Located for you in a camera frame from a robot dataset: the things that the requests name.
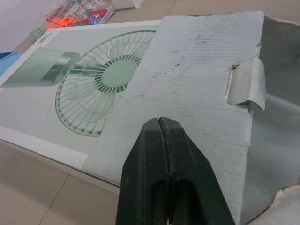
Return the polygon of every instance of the fan illustration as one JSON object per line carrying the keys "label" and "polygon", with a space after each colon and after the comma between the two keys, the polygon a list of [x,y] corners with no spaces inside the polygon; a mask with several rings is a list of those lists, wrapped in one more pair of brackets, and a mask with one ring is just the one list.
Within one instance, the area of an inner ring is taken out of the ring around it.
{"label": "fan illustration", "polygon": [[68,129],[86,136],[101,134],[154,34],[135,31],[111,38],[71,66],[55,97],[56,113]]}

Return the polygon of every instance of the beige floor tile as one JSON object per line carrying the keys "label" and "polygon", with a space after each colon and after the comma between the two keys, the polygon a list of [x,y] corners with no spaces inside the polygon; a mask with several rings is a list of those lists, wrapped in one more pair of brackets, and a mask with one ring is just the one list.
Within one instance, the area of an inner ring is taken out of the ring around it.
{"label": "beige floor tile", "polygon": [[107,23],[160,20],[168,14],[176,0],[144,0],[140,8],[118,11]]}
{"label": "beige floor tile", "polygon": [[0,144],[0,224],[38,225],[67,177]]}
{"label": "beige floor tile", "polygon": [[264,11],[268,16],[300,23],[299,9],[299,0],[177,0],[169,15]]}
{"label": "beige floor tile", "polygon": [[70,176],[41,225],[114,225],[118,195]]}
{"label": "beige floor tile", "polygon": [[14,49],[14,52],[26,52],[35,43],[35,41],[36,40],[32,36],[28,36]]}

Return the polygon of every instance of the red object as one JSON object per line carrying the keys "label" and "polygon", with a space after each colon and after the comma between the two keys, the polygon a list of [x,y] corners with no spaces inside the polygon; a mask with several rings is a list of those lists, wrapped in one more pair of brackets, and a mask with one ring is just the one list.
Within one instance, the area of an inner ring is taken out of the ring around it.
{"label": "red object", "polygon": [[77,22],[73,22],[71,23],[71,27],[73,27],[75,24],[86,24],[86,25],[89,25],[90,24],[90,21],[88,18],[84,19],[84,20],[80,20],[80,21],[77,21]]}
{"label": "red object", "polygon": [[60,27],[60,25],[59,25],[60,20],[61,20],[61,18],[54,18],[52,21],[50,21],[48,23],[47,30],[49,30],[51,28],[58,28],[58,27]]}
{"label": "red object", "polygon": [[59,22],[59,25],[62,26],[62,27],[67,27],[69,26],[72,22],[74,21],[74,18],[72,17],[65,17],[65,18],[62,18]]}

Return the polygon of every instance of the white surface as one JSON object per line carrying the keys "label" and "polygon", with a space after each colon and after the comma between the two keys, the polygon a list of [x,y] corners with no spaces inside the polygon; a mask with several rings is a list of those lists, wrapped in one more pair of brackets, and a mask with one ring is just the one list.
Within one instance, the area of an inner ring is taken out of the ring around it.
{"label": "white surface", "polygon": [[265,98],[266,82],[263,62],[260,59],[249,59],[233,70],[227,96],[228,103],[237,105],[252,101],[264,110]]}
{"label": "white surface", "polygon": [[[0,86],[39,47],[83,54],[119,34],[156,30],[159,23],[160,21],[125,22],[52,29],[0,77]],[[0,110],[0,139],[82,170],[83,162],[97,138],[76,134],[61,123],[55,111],[57,88],[58,85],[0,88],[0,105],[5,105]]]}
{"label": "white surface", "polygon": [[178,121],[210,161],[232,216],[240,220],[248,144],[248,108],[230,105],[233,64],[256,56],[262,12],[165,17],[84,168],[120,183],[142,125]]}
{"label": "white surface", "polygon": [[279,190],[271,205],[249,225],[298,225],[300,185]]}
{"label": "white surface", "polygon": [[112,0],[116,10],[135,7],[136,0]]}
{"label": "white surface", "polygon": [[0,1],[0,52],[16,48],[36,27],[34,21],[51,1],[49,0],[1,0]]}

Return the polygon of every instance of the corrugated cardboard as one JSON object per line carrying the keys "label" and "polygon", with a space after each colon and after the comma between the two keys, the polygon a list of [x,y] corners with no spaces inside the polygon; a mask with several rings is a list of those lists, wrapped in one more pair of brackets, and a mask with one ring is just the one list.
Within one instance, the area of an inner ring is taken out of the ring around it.
{"label": "corrugated cardboard", "polygon": [[142,125],[169,117],[210,161],[238,223],[249,114],[225,95],[232,65],[257,55],[263,21],[262,12],[165,17],[84,168],[119,184]]}

